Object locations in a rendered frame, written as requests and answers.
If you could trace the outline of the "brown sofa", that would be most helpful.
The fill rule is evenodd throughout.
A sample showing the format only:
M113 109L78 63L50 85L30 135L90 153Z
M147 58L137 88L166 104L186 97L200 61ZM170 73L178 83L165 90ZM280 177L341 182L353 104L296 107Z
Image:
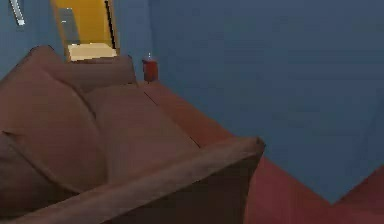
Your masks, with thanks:
M39 46L0 79L0 224L244 224L263 152L127 56Z

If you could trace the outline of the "grey room door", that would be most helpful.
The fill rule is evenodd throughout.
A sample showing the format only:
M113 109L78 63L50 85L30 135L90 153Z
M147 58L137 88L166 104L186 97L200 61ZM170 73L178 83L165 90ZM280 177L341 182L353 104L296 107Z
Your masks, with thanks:
M66 44L67 45L79 44L80 38L79 38L73 10L71 8L60 8L59 16L60 16L61 25L64 30Z

